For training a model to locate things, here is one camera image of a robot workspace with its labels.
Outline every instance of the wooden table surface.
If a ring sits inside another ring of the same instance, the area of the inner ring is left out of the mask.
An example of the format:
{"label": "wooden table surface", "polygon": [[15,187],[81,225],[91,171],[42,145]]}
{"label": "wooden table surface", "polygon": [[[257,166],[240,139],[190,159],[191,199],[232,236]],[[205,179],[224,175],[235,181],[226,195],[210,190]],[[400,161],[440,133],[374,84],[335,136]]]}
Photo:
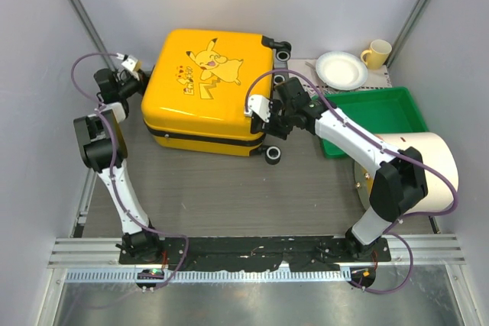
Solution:
{"label": "wooden table surface", "polygon": [[[319,140],[296,129],[276,166],[263,157],[231,157],[159,146],[142,121],[141,98],[122,124],[128,170],[153,225],[189,236],[344,234],[363,214],[349,158],[327,160]],[[409,218],[401,234],[432,233],[426,217]],[[97,179],[84,237],[120,237],[121,223]]]}

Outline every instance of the white plate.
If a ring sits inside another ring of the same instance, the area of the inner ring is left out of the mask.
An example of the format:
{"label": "white plate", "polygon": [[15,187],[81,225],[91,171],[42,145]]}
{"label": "white plate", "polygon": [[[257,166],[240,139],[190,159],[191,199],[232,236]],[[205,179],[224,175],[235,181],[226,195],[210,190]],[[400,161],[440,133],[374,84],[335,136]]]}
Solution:
{"label": "white plate", "polygon": [[328,86],[342,91],[351,91],[364,85],[368,71],[360,59],[350,53],[332,51],[316,61],[316,72]]}

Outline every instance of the yellow suitcase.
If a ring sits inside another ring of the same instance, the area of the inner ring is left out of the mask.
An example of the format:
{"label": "yellow suitcase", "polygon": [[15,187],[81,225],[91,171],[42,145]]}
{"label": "yellow suitcase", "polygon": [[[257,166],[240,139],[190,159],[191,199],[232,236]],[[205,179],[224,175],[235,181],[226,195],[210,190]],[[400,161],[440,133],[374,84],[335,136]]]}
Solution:
{"label": "yellow suitcase", "polygon": [[[164,44],[144,93],[144,123],[164,147],[250,156],[264,133],[253,134],[245,96],[257,77],[290,57],[290,44],[260,34],[175,30]],[[270,97],[272,77],[253,94]]]}

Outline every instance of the mug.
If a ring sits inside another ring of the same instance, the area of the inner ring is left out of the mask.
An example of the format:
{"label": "mug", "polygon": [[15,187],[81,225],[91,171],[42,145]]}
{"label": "mug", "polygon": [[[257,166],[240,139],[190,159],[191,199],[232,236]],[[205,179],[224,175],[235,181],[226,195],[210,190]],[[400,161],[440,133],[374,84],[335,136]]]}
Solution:
{"label": "mug", "polygon": [[370,48],[360,55],[361,61],[368,69],[379,69],[384,65],[385,60],[392,51],[392,46],[384,40],[375,40],[370,44]]}

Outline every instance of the green tray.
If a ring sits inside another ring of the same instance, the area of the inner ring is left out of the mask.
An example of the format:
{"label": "green tray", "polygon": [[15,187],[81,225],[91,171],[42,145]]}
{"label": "green tray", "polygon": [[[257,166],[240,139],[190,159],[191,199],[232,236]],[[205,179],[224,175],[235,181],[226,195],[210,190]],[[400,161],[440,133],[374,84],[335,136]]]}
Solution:
{"label": "green tray", "polygon": [[[404,87],[327,95],[347,116],[374,134],[428,131],[410,92]],[[327,157],[344,157],[336,145],[321,139]]]}

